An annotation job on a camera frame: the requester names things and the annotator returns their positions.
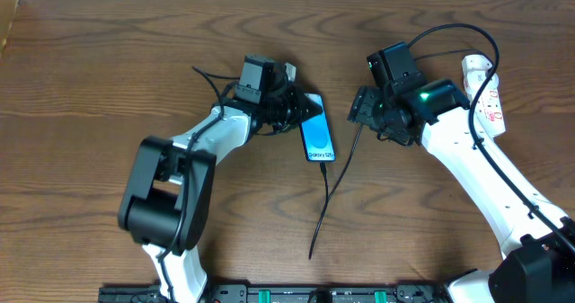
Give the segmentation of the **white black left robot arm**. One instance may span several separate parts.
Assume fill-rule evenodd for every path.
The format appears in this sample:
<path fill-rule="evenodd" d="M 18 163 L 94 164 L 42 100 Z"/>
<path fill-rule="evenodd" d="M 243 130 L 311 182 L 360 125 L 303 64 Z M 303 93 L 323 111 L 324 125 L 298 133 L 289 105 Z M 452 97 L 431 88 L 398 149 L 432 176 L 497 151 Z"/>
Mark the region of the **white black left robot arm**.
<path fill-rule="evenodd" d="M 278 135 L 323 112 L 296 84 L 294 65 L 258 55 L 245 56 L 240 76 L 215 94 L 194 128 L 142 140 L 119 206 L 119 227 L 150 256 L 168 302 L 198 302 L 207 286 L 198 242 L 217 165 L 262 126 Z"/>

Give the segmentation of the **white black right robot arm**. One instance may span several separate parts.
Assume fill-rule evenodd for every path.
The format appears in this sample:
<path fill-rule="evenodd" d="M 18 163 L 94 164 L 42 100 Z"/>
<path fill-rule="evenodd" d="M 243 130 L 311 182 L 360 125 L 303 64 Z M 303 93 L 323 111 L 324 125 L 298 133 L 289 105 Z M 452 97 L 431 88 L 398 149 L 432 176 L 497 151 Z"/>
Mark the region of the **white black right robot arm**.
<path fill-rule="evenodd" d="M 367 63 L 376 84 L 358 89 L 349 121 L 383 140 L 424 147 L 461 184 L 499 243 L 500 265 L 448 281 L 447 300 L 572 302 L 574 254 L 535 214 L 544 214 L 568 240 L 574 222 L 495 144 L 505 126 L 491 60 L 465 51 L 463 89 L 448 79 L 428 82 L 404 42 L 371 54 Z"/>

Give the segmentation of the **blue Galaxy smartphone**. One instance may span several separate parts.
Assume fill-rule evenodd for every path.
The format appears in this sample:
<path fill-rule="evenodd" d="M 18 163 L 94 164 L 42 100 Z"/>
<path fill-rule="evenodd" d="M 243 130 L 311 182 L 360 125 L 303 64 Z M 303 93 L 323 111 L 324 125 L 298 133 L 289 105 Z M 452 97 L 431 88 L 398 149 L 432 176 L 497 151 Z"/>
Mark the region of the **blue Galaxy smartphone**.
<path fill-rule="evenodd" d="M 320 94 L 306 96 L 322 110 L 323 98 Z M 336 160 L 332 137 L 325 111 L 300 125 L 300 132 L 305 148 L 306 160 L 309 162 L 334 162 Z"/>

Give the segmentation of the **white power strip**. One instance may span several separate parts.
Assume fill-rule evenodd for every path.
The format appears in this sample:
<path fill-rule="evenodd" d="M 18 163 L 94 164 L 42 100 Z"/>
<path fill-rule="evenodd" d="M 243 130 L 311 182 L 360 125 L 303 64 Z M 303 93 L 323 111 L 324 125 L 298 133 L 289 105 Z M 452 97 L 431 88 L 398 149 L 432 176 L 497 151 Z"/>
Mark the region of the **white power strip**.
<path fill-rule="evenodd" d="M 474 99 L 478 89 L 465 89 L 470 101 Z M 480 95 L 475 108 L 475 118 L 482 125 L 490 138 L 496 138 L 506 131 L 503 112 L 500 105 L 499 77 L 494 75 Z"/>

